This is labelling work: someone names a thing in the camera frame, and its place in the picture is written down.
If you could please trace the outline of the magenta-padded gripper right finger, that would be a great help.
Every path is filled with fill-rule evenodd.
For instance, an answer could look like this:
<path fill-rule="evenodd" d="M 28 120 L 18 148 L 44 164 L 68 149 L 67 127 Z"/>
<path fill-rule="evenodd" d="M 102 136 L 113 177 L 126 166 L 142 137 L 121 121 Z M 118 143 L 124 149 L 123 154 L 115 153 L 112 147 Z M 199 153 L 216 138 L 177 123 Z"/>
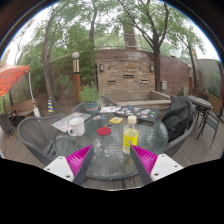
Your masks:
<path fill-rule="evenodd" d="M 166 154 L 156 155 L 139 146 L 131 145 L 130 155 L 144 185 L 182 169 L 180 164 Z"/>

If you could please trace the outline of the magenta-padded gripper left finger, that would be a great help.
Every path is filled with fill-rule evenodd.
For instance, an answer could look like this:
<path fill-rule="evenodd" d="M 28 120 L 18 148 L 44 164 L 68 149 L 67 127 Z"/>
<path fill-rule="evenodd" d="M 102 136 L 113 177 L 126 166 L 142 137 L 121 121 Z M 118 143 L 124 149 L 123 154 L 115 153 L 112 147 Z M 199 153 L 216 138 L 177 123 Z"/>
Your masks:
<path fill-rule="evenodd" d="M 81 186 L 93 155 L 94 148 L 89 145 L 67 157 L 57 157 L 44 170 Z"/>

